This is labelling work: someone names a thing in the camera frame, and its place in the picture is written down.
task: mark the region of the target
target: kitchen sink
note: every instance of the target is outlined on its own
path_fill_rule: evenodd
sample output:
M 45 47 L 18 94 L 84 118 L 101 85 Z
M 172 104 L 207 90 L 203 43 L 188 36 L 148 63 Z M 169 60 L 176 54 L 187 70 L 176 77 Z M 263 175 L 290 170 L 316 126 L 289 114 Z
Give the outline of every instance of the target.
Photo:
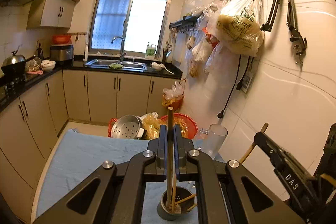
M 112 63 L 121 64 L 124 67 L 120 70 L 147 70 L 147 65 L 145 63 L 139 62 L 128 62 L 123 61 L 120 62 L 119 60 L 101 60 L 101 59 L 94 59 L 85 63 L 85 66 L 93 67 L 93 68 L 109 68 L 109 65 Z

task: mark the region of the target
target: kitchen cabinet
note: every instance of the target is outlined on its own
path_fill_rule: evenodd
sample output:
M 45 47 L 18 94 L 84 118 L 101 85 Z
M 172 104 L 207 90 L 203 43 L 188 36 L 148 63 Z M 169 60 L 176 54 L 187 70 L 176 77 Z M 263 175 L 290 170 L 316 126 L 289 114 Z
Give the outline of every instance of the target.
M 91 122 L 108 123 L 117 117 L 117 73 L 88 71 Z
M 27 29 L 70 28 L 74 9 L 72 0 L 35 0 L 29 10 Z
M 34 189 L 45 159 L 31 135 L 19 98 L 0 113 L 0 124 L 1 151 L 19 176 Z
M 63 70 L 64 94 L 70 120 L 90 121 L 87 72 Z
M 118 74 L 117 118 L 146 113 L 150 83 L 150 76 Z
M 0 192 L 4 200 L 18 218 L 30 223 L 35 191 L 17 173 L 1 150 L 0 170 Z
M 45 80 L 45 88 L 47 92 L 51 118 L 53 120 L 56 133 L 58 134 L 68 120 L 62 71 L 59 71 L 48 77 Z
M 44 81 L 20 95 L 21 105 L 33 139 L 45 160 L 57 142 Z
M 177 79 L 152 77 L 148 96 L 147 112 L 157 112 L 159 118 L 167 114 L 167 108 L 162 105 L 163 89 L 171 89 Z

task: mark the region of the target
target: orange plastic bowl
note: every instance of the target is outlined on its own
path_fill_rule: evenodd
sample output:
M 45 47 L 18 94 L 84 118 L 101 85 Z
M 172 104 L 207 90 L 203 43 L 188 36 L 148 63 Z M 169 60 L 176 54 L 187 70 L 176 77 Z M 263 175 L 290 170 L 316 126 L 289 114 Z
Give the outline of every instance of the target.
M 52 42 L 54 44 L 68 44 L 71 42 L 71 35 L 53 35 Z
M 192 140 L 196 133 L 198 132 L 198 128 L 196 123 L 193 119 L 191 119 L 188 115 L 182 114 L 182 113 L 174 113 L 174 117 L 181 118 L 188 126 L 188 139 Z M 164 115 L 161 117 L 162 121 L 168 120 L 168 115 Z

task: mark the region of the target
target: window pane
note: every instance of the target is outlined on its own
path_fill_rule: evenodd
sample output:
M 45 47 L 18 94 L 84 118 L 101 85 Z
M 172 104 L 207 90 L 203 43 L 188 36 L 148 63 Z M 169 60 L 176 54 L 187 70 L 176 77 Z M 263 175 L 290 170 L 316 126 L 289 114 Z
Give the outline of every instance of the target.
M 121 40 L 112 38 L 123 35 L 124 21 L 130 0 L 99 0 L 94 20 L 91 48 L 119 50 Z
M 133 0 L 125 39 L 125 51 L 146 52 L 158 45 L 167 0 Z

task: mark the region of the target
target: metal lid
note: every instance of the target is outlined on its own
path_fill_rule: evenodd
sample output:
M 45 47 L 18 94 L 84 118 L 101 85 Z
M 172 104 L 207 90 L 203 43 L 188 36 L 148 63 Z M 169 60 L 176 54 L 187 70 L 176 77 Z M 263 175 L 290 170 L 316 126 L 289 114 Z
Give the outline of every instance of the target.
M 67 50 L 73 48 L 73 44 L 54 44 L 50 46 L 51 50 Z
M 19 63 L 19 62 L 25 62 L 26 61 L 26 58 L 23 56 L 23 55 L 15 55 L 17 53 L 17 51 L 19 50 L 19 48 L 21 47 L 22 45 L 20 45 L 16 51 L 13 51 L 12 52 L 12 56 L 6 58 L 3 63 L 2 63 L 2 66 L 8 66 L 8 65 L 13 65 L 13 64 L 16 64 L 16 63 Z

